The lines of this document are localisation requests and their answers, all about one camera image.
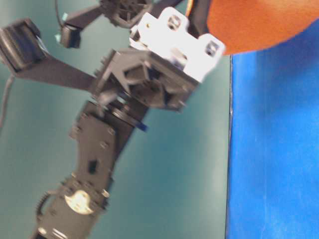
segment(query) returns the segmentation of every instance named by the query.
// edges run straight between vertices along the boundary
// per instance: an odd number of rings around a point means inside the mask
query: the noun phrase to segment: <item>orange object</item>
[[[318,17],[319,0],[213,0],[207,25],[234,54],[287,41]]]

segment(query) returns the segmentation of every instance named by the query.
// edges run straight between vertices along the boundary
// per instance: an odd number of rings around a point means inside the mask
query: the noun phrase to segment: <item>white 3d-printed part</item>
[[[193,37],[188,26],[188,18],[173,7],[165,8],[158,19],[145,13],[131,29],[130,44],[154,52],[202,82],[219,62],[225,45],[209,33]]]

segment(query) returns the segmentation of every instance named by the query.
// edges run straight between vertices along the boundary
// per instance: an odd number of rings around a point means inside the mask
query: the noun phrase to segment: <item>teal wall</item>
[[[60,15],[95,4],[60,2]],[[52,0],[0,0],[0,25],[30,17],[54,57],[89,74],[111,48],[128,45],[127,30],[99,18],[82,34],[81,49],[62,48],[54,39],[53,7]],[[182,114],[151,110],[149,131],[136,131],[118,161],[108,213],[90,238],[224,238],[229,68],[225,57]],[[0,65],[0,95],[8,76]],[[15,81],[0,137],[1,238],[28,238],[42,194],[75,168],[76,144],[68,132],[87,99],[85,92]]]

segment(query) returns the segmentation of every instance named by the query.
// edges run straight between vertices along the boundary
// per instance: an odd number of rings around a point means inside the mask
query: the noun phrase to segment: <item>wire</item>
[[[6,110],[7,110],[7,104],[10,96],[10,90],[12,87],[12,84],[14,82],[14,75],[11,75],[8,80],[6,81],[3,97],[2,97],[2,106],[1,106],[1,115],[0,115],[0,133],[4,125],[4,120],[6,117]]]
[[[55,0],[55,14],[56,14],[56,19],[58,20],[58,24],[60,25],[60,27],[63,27],[63,24],[61,22],[60,16],[59,16],[59,8],[58,8],[58,0]]]

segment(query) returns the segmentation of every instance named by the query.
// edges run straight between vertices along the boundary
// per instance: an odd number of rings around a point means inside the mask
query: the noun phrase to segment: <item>blue surface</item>
[[[319,21],[232,74],[227,238],[319,238]]]

